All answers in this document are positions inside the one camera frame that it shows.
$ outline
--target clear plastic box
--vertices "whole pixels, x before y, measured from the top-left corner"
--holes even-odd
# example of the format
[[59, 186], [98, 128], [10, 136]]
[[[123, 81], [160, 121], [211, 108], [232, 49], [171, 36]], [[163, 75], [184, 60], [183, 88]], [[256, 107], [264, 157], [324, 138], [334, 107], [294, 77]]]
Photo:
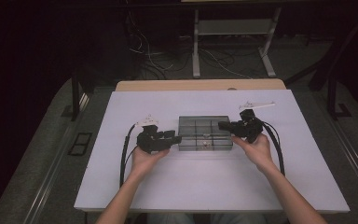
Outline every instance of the clear plastic box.
[[179, 117], [179, 144], [181, 151], [231, 150], [231, 134], [219, 130], [218, 122], [229, 122], [228, 116], [181, 116]]

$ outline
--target cable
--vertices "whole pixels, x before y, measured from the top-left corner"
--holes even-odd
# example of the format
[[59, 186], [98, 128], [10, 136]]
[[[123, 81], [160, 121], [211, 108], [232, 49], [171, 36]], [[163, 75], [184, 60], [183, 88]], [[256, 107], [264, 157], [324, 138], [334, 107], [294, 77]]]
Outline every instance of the cable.
[[121, 154], [121, 164], [120, 164], [120, 187], [123, 185], [124, 183], [124, 173], [126, 171], [126, 156], [127, 156], [127, 148], [129, 146], [129, 142], [130, 142], [130, 135], [131, 132], [133, 130], [133, 128], [135, 128], [135, 124], [132, 125], [132, 127], [129, 130], [129, 133], [126, 136], [126, 139], [124, 141], [124, 146], [123, 146], [123, 152]]
[[275, 149], [277, 150], [277, 154], [278, 154], [278, 160], [279, 160], [279, 167], [280, 167], [280, 170], [281, 170], [281, 173], [283, 175], [285, 175], [285, 171], [284, 171], [284, 163], [283, 163], [283, 154], [282, 154], [282, 149], [281, 149], [281, 143], [279, 142], [279, 140], [277, 141], [277, 139], [275, 138], [275, 135], [274, 133], [272, 132], [272, 130], [270, 129], [270, 127], [267, 125], [266, 122], [264, 121], [261, 121], [262, 124], [263, 124], [263, 127], [266, 129], [269, 137], [271, 138], [272, 140], [272, 143], [274, 144], [275, 146]]
[[159, 80], [158, 74], [155, 73], [153, 70], [151, 70], [151, 69], [149, 69], [149, 68], [147, 68], [147, 67], [143, 67], [143, 66], [140, 66], [140, 67], [145, 70], [145, 78], [144, 78], [144, 80], [147, 80], [147, 78], [146, 78], [146, 71], [150, 72], [153, 76], [156, 77], [157, 80]]
[[133, 35], [133, 34], [130, 34], [130, 36], [136, 36], [136, 37], [138, 37], [138, 40], [139, 40], [139, 47], [138, 47], [138, 49], [140, 49], [140, 48], [142, 47], [142, 38], [139, 37], [138, 35]]
[[[207, 63], [208, 65], [210, 65], [211, 67], [214, 67], [214, 68], [221, 68], [221, 66], [228, 67], [230, 65], [230, 63], [226, 62], [223, 59], [217, 59], [217, 58], [212, 57], [211, 53], [208, 54], [206, 51], [204, 52], [204, 51], [200, 50], [199, 56], [205, 63]], [[211, 64], [208, 61], [217, 63], [217, 65]]]
[[252, 51], [250, 53], [243, 53], [243, 54], [237, 54], [237, 53], [228, 53], [227, 54], [230, 54], [231, 56], [238, 56], [238, 57], [247, 57], [247, 56], [251, 56], [251, 55], [254, 55], [254, 54], [257, 54], [258, 53], [258, 50], [255, 50], [255, 51]]
[[139, 50], [136, 50], [136, 49], [129, 49], [129, 50], [132, 51], [132, 52], [135, 52], [135, 53], [144, 54], [143, 51], [139, 51]]
[[272, 128], [272, 130], [276, 133], [277, 138], [278, 138], [278, 144], [281, 145], [281, 139], [280, 139], [280, 137], [279, 137], [279, 135], [278, 135], [277, 130], [276, 130], [272, 125], [270, 125], [269, 123], [267, 123], [267, 122], [265, 122], [265, 121], [263, 121], [263, 122], [264, 122], [265, 124], [267, 124], [270, 128]]
[[[149, 57], [149, 61], [153, 64], [153, 66], [155, 66], [157, 69], [160, 69], [160, 68], [158, 68], [158, 66], [153, 62], [153, 60], [152, 60], [152, 57], [151, 57], [151, 55], [150, 55], [150, 44], [149, 44], [149, 41], [147, 40], [147, 38], [146, 38], [146, 36], [144, 36], [144, 34], [142, 34], [142, 33], [139, 33], [143, 38], [144, 38], [144, 40], [146, 41], [146, 44], [147, 44], [147, 56]], [[173, 67], [173, 63], [170, 65], [170, 66], [168, 66], [168, 67], [166, 67], [166, 68], [164, 68], [164, 67], [161, 67], [161, 69], [162, 70], [168, 70], [168, 69], [170, 69], [171, 67]]]
[[223, 65], [212, 55], [211, 52], [209, 52], [209, 51], [206, 50], [206, 49], [200, 49], [200, 50], [201, 50], [201, 51], [205, 51], [205, 52], [207, 52], [208, 54], [210, 54], [210, 55], [216, 60], [216, 62], [217, 62], [224, 70], [228, 71], [229, 73], [234, 74], [234, 75], [237, 75], [237, 76], [240, 76], [240, 77], [246, 77], [246, 78], [252, 79], [251, 77], [248, 77], [248, 76], [246, 76], [246, 75], [239, 74], [239, 73], [236, 73], [236, 72], [233, 72], [233, 71], [230, 71], [230, 70], [226, 69], [225, 66], [223, 66]]
[[126, 168], [126, 166], [127, 166], [127, 162], [129, 161], [130, 156], [132, 155], [132, 153], [133, 153], [133, 151], [134, 151], [135, 149], [136, 149], [136, 147], [130, 152], [129, 156], [127, 157], [126, 162], [124, 163], [124, 170], [125, 170], [125, 168]]
[[191, 52], [187, 54], [185, 62], [183, 63], [182, 66], [180, 66], [179, 68], [167, 70], [167, 72], [178, 72], [178, 71], [183, 70], [187, 66], [187, 63], [188, 63], [189, 59], [191, 58], [191, 54], [192, 54]]
[[223, 50], [215, 50], [215, 51], [220, 53], [220, 54], [224, 54], [226, 56], [223, 57], [223, 58], [217, 58], [216, 56], [214, 56], [214, 58], [212, 57], [214, 62], [216, 62], [216, 59], [217, 59], [217, 61], [219, 63], [221, 63], [225, 67], [228, 67], [228, 66], [230, 66], [230, 65], [235, 63], [235, 58], [233, 56], [231, 56], [229, 53], [224, 52]]

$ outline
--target black controller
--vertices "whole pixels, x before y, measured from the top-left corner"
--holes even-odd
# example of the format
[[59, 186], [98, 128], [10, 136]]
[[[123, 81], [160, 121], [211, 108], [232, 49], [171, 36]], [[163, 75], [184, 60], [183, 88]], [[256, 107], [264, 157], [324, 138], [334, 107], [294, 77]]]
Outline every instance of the black controller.
[[157, 132], [156, 125], [144, 126], [144, 131], [138, 134], [136, 144], [145, 152], [161, 151], [174, 144], [182, 142], [181, 136], [175, 136], [175, 131]]
[[238, 137], [246, 138], [249, 143], [253, 143], [263, 132], [263, 121], [255, 116], [252, 109], [243, 110], [240, 116], [242, 120], [237, 122], [219, 121], [219, 129], [234, 133]]

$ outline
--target white tabletop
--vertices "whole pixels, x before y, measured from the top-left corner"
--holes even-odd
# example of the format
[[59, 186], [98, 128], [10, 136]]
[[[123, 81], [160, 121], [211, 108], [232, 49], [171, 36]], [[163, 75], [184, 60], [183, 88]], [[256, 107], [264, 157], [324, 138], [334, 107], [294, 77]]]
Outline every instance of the white tabletop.
[[[159, 131], [177, 131], [179, 116], [229, 116], [231, 121], [238, 121], [239, 106], [248, 101], [275, 103], [255, 109], [255, 114], [277, 129], [286, 176], [297, 190], [320, 212], [348, 212], [296, 100], [287, 90], [113, 92], [75, 208], [101, 211], [115, 196], [124, 138], [135, 122], [151, 115], [158, 119]], [[142, 130], [132, 131], [129, 151]], [[271, 152], [278, 164], [272, 143]], [[138, 188], [131, 210], [212, 213], [282, 208], [267, 179], [234, 145], [229, 152], [183, 152], [173, 146]]]

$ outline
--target metal stand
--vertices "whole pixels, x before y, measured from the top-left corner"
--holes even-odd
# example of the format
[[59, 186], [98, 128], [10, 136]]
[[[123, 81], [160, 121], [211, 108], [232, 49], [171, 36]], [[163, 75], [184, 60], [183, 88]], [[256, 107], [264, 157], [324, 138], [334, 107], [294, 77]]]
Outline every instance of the metal stand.
[[[275, 9], [272, 19], [267, 20], [246, 20], [246, 21], [199, 21], [199, 11], [195, 10], [194, 19], [194, 50], [193, 50], [193, 78], [200, 78], [200, 58], [199, 58], [199, 35], [267, 35], [263, 47], [259, 48], [259, 54], [266, 68], [268, 77], [276, 77], [275, 71], [269, 60], [269, 46], [274, 36], [275, 28], [281, 14], [281, 8]], [[249, 28], [249, 31], [237, 30]]]

